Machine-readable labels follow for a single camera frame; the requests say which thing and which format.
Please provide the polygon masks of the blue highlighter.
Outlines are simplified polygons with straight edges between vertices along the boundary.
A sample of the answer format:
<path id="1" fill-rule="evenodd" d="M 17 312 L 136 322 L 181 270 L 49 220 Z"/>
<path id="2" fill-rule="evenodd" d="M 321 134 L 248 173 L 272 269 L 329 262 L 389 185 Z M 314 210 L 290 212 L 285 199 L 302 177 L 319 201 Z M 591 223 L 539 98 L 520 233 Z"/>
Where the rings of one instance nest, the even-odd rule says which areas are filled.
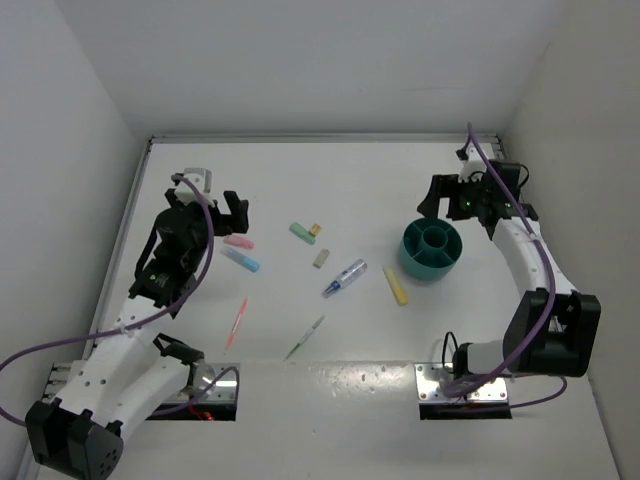
<path id="1" fill-rule="evenodd" d="M 232 247 L 223 247 L 220 253 L 243 268 L 255 273 L 260 269 L 260 264 L 249 256 Z"/>

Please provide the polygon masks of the blue correction tape pen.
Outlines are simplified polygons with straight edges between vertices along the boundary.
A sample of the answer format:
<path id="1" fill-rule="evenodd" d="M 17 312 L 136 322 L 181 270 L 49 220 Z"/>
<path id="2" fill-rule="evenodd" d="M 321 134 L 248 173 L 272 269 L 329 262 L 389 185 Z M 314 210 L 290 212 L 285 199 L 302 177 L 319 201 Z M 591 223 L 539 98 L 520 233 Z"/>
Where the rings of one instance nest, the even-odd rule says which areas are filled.
<path id="1" fill-rule="evenodd" d="M 366 270 L 367 263 L 363 259 L 358 259 L 337 275 L 336 278 L 324 289 L 323 297 L 328 298 L 351 285 L 355 280 L 361 277 Z"/>

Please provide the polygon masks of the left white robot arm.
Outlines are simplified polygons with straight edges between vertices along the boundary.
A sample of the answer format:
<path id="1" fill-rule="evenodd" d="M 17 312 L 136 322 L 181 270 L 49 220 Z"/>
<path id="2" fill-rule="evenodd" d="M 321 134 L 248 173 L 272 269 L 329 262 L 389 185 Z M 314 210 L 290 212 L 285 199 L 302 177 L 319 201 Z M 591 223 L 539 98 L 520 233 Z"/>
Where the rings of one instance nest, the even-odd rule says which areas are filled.
<path id="1" fill-rule="evenodd" d="M 167 406 L 170 397 L 185 392 L 189 408 L 208 392 L 196 377 L 203 352 L 164 331 L 206 275 L 215 237 L 248 231 L 249 203 L 227 191 L 223 214 L 192 185 L 165 197 L 112 328 L 98 332 L 76 375 L 25 417 L 35 461 L 74 479 L 108 478 L 135 429 L 180 412 Z"/>

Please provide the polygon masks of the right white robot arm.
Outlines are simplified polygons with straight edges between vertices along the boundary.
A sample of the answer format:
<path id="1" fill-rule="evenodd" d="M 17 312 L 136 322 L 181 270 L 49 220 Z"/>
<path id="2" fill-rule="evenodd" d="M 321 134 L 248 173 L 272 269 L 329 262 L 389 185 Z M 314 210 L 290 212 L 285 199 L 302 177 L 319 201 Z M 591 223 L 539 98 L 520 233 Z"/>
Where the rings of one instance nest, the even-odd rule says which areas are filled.
<path id="1" fill-rule="evenodd" d="M 467 342 L 453 355 L 456 377 L 511 374 L 581 377 L 588 368 L 601 315 L 596 296 L 584 294 L 560 271 L 544 242 L 538 215 L 519 200 L 528 170 L 490 161 L 482 170 L 433 176 L 418 212 L 436 219 L 448 200 L 447 218 L 475 218 L 503 255 L 520 303 L 504 336 Z"/>

